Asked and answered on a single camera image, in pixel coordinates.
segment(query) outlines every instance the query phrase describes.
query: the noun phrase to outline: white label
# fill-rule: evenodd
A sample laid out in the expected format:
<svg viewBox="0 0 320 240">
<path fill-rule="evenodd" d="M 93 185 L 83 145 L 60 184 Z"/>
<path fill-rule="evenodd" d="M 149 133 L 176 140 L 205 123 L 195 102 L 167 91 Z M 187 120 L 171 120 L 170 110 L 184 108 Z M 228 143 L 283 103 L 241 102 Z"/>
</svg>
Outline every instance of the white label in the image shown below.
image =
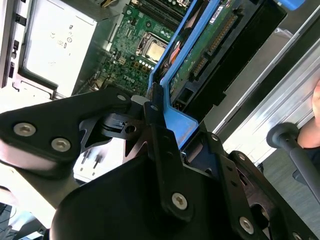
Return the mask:
<svg viewBox="0 0 320 240">
<path fill-rule="evenodd" d="M 219 14 L 221 13 L 222 9 L 224 9 L 224 6 L 219 6 L 218 9 L 215 11 L 215 13 L 213 14 L 211 20 L 210 20 L 210 24 L 213 24 L 215 22 L 215 20 L 217 19 L 217 17 L 219 16 Z"/>
</svg>

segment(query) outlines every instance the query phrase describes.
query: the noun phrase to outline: electronic component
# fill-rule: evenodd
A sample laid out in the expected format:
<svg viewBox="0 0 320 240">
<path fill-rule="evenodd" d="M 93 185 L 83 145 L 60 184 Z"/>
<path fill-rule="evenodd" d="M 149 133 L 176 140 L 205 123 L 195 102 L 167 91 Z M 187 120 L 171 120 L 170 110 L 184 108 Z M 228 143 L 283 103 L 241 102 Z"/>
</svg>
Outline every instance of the electronic component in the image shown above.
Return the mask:
<svg viewBox="0 0 320 240">
<path fill-rule="evenodd" d="M 151 19 L 157 21 L 159 24 L 176 31 L 180 22 L 182 21 L 185 9 L 178 8 L 174 5 L 167 5 L 159 0 L 141 0 L 131 2 L 137 9 L 149 16 Z"/>
<path fill-rule="evenodd" d="M 96 84 L 100 89 L 116 86 L 128 94 L 144 96 L 149 74 L 174 33 L 134 6 L 127 6 L 123 12 Z M 92 90 L 84 87 L 79 93 Z"/>
<path fill-rule="evenodd" d="M 182 7 L 186 7 L 189 4 L 189 0 L 176 0 L 176 2 Z"/>
<path fill-rule="evenodd" d="M 166 47 L 166 42 L 151 32 L 146 32 L 144 33 L 135 54 L 142 56 L 156 64 L 160 60 L 162 54 L 165 52 Z"/>
</svg>

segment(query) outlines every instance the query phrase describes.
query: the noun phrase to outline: metal panel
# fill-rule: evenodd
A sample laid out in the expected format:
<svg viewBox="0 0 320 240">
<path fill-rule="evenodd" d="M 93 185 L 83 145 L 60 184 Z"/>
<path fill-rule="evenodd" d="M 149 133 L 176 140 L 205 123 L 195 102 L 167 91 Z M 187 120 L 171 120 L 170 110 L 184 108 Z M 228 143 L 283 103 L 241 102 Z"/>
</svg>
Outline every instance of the metal panel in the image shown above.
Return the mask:
<svg viewBox="0 0 320 240">
<path fill-rule="evenodd" d="M 279 28 L 268 38 L 231 86 L 219 106 L 213 107 L 204 118 L 208 131 L 218 133 L 237 113 L 239 107 L 295 43 L 314 15 L 320 10 L 319 2 L 307 0 L 295 11 L 289 11 Z"/>
<path fill-rule="evenodd" d="M 261 163 L 275 150 L 266 142 L 273 126 L 291 122 L 302 127 L 312 118 L 311 98 L 319 76 L 320 39 L 225 141 L 225 150 L 242 151 L 256 165 Z"/>
</svg>

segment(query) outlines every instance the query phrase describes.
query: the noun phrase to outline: screw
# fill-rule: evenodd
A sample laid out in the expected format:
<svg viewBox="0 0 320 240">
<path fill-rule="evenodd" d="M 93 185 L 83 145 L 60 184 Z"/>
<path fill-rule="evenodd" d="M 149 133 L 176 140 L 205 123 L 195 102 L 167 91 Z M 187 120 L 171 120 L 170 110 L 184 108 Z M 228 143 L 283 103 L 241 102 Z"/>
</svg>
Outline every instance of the screw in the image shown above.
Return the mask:
<svg viewBox="0 0 320 240">
<path fill-rule="evenodd" d="M 36 132 L 35 126 L 30 123 L 21 122 L 13 127 L 15 134 L 23 137 L 30 137 Z"/>
<path fill-rule="evenodd" d="M 254 234 L 254 226 L 252 226 L 251 222 L 244 216 L 240 217 L 239 219 L 241 227 L 248 233 Z"/>
<path fill-rule="evenodd" d="M 212 134 L 211 137 L 213 140 L 218 141 L 218 138 L 216 137 L 216 135 Z"/>
<path fill-rule="evenodd" d="M 243 160 L 243 161 L 246 160 L 246 157 L 245 157 L 243 154 L 239 153 L 238 156 L 239 156 L 239 158 L 240 158 L 241 160 Z"/>
<path fill-rule="evenodd" d="M 51 142 L 51 146 L 58 152 L 66 152 L 71 148 L 71 144 L 67 139 L 58 137 Z"/>
<path fill-rule="evenodd" d="M 295 240 L 302 240 L 302 238 L 300 237 L 300 235 L 298 233 L 293 232 L 292 235 L 293 235 Z"/>
<path fill-rule="evenodd" d="M 173 204 L 180 210 L 185 210 L 188 206 L 187 199 L 181 193 L 175 192 L 171 199 Z"/>
<path fill-rule="evenodd" d="M 158 108 L 157 108 L 155 105 L 151 105 L 151 108 L 152 108 L 153 110 L 158 111 Z"/>
<path fill-rule="evenodd" d="M 118 94 L 117 97 L 118 97 L 118 99 L 120 99 L 120 100 L 122 100 L 122 101 L 125 101 L 125 100 L 126 100 L 126 98 L 125 98 L 124 96 L 120 95 L 120 94 Z"/>
</svg>

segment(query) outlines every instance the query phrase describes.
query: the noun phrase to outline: cable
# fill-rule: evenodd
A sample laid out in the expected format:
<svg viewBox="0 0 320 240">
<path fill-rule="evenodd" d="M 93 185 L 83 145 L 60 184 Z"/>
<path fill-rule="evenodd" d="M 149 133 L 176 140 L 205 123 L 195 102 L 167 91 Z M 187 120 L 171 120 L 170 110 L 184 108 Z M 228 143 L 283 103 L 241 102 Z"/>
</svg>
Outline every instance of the cable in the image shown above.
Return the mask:
<svg viewBox="0 0 320 240">
<path fill-rule="evenodd" d="M 15 212 L 11 217 L 9 217 L 8 219 L 6 219 L 4 221 L 0 221 L 0 224 L 3 224 L 4 222 L 8 221 L 9 219 L 12 219 L 16 215 L 16 213 L 17 213 L 17 209 L 15 209 Z"/>
</svg>

